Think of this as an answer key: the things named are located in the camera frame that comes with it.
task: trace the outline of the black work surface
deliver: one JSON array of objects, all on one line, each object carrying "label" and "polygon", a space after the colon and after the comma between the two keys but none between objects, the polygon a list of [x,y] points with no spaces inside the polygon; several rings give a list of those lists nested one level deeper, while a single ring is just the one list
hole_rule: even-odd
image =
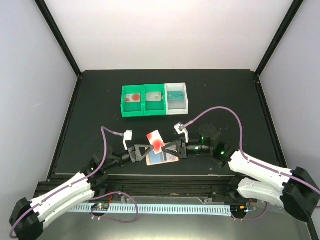
[{"label": "black work surface", "polygon": [[[186,83],[188,115],[121,116],[123,85]],[[250,70],[89,70],[83,73],[79,93],[67,128],[56,174],[75,174],[103,147],[100,127],[124,133],[133,130],[130,144],[149,144],[146,135],[159,130],[164,142],[178,139],[174,125],[186,124],[210,107],[234,110],[243,125],[244,151],[267,163],[278,165],[273,143]],[[207,113],[188,127],[189,138],[198,138],[198,129],[212,123],[224,142],[239,148],[240,131],[234,116],[224,110]],[[107,133],[108,145],[115,152],[124,149],[123,139]],[[147,166],[145,161],[112,169],[120,175],[233,175],[228,167],[219,168],[209,158],[181,159],[179,162]]]}]

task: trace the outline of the card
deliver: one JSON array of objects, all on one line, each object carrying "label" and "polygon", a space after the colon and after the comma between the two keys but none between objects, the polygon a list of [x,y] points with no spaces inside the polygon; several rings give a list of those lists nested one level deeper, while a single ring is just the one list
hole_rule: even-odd
[{"label": "card", "polygon": [[146,101],[147,102],[159,102],[162,100],[161,92],[147,92],[146,93]]},{"label": "card", "polygon": [[[176,146],[170,146],[168,147],[169,150],[175,150]],[[176,156],[173,156],[169,153],[161,152],[160,154],[155,154],[153,151],[151,151],[146,156],[146,165],[152,166],[152,165],[158,165],[158,164],[169,164],[178,162],[179,158]]]},{"label": "card", "polygon": [[184,93],[182,91],[168,91],[168,101],[182,101],[184,99]]},{"label": "card", "polygon": [[141,94],[140,93],[127,94],[127,95],[125,95],[125,102],[126,103],[141,102]]},{"label": "card", "polygon": [[155,153],[155,154],[161,153],[161,152],[162,152],[162,147],[165,146],[165,143],[164,143],[164,141],[162,140],[162,137],[161,137],[159,131],[158,131],[158,130],[153,131],[153,132],[149,133],[146,137],[148,138],[149,143],[150,143],[151,145],[153,145],[153,147],[154,147],[154,149],[153,149],[154,153]]}]

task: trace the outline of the black frame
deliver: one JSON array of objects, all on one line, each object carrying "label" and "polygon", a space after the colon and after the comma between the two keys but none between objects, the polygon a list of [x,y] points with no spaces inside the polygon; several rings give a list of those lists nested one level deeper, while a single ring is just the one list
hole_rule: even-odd
[{"label": "black frame", "polygon": [[[53,16],[50,13],[50,10],[48,8],[48,6],[46,5],[44,0],[34,0],[38,6],[38,8],[40,9],[43,17],[45,18],[48,26],[50,27],[51,31],[53,32],[57,42],[59,43],[63,53],[65,54],[66,58],[68,59],[74,73],[76,74],[76,76],[78,77],[77,79],[77,83],[71,98],[71,102],[66,114],[66,118],[61,130],[61,134],[58,140],[58,144],[53,156],[53,160],[50,166],[50,170],[47,176],[47,182],[39,182],[37,190],[36,190],[36,195],[37,194],[41,194],[41,191],[50,191],[50,188],[55,188],[56,184],[61,184],[61,181],[65,182],[65,180],[69,179],[70,176],[68,175],[56,175],[54,174],[55,172],[55,168],[57,167],[58,161],[59,161],[59,157],[60,157],[60,153],[62,150],[62,146],[65,140],[65,136],[68,130],[68,126],[69,126],[69,122],[73,113],[73,109],[77,100],[77,96],[79,93],[79,89],[81,86],[81,82],[82,82],[82,72],[80,70],[80,68],[78,67],[78,64],[76,62],[76,60],[74,59],[62,33],[60,32]],[[257,67],[256,71],[255,71],[255,76],[254,76],[254,83],[256,86],[256,91],[258,93],[259,99],[260,99],[260,103],[261,103],[261,107],[265,116],[265,120],[269,129],[269,133],[272,139],[272,143],[275,149],[275,153],[278,159],[278,165],[280,167],[283,168],[287,168],[287,163],[285,160],[285,156],[284,153],[282,151],[280,142],[279,142],[279,138],[275,129],[275,125],[273,123],[271,114],[270,114],[270,110],[266,101],[266,97],[261,85],[261,81],[259,79],[260,75],[262,74],[263,70],[265,69],[265,67],[267,66],[270,58],[272,57],[273,53],[275,52],[279,42],[281,41],[282,37],[284,36],[285,32],[287,31],[288,27],[290,26],[292,20],[294,19],[295,15],[297,14],[299,8],[301,7],[302,3],[304,2],[304,0],[294,0],[289,8],[289,10],[287,11],[281,25],[279,26],[276,34],[274,35],[268,49],[266,50],[259,66]],[[317,235],[314,223],[312,220],[310,220],[307,223],[307,227],[309,229],[310,235],[311,235],[311,239],[313,240],[318,240],[319,237]]]}]

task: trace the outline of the white wall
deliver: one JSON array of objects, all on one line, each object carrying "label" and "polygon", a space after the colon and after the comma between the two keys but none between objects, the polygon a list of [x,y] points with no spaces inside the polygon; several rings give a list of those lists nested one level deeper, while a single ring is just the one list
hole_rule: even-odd
[{"label": "white wall", "polygon": [[[304,1],[261,75],[289,167],[320,187],[320,1]],[[320,235],[320,210],[314,225]]]},{"label": "white wall", "polygon": [[0,239],[44,181],[76,75],[33,0],[0,0]]},{"label": "white wall", "polygon": [[46,0],[79,67],[251,69],[293,0]]}]

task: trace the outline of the led strip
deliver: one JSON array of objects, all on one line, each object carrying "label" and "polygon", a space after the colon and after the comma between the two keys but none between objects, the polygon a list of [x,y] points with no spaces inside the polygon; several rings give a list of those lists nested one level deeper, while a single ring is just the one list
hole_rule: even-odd
[{"label": "led strip", "polygon": [[[97,203],[81,203],[69,213],[90,213]],[[230,206],[224,205],[179,205],[179,204],[138,204],[139,214],[179,214],[179,215],[216,215],[231,217]],[[135,214],[134,204],[111,203],[108,210],[95,210],[94,213]]]}]

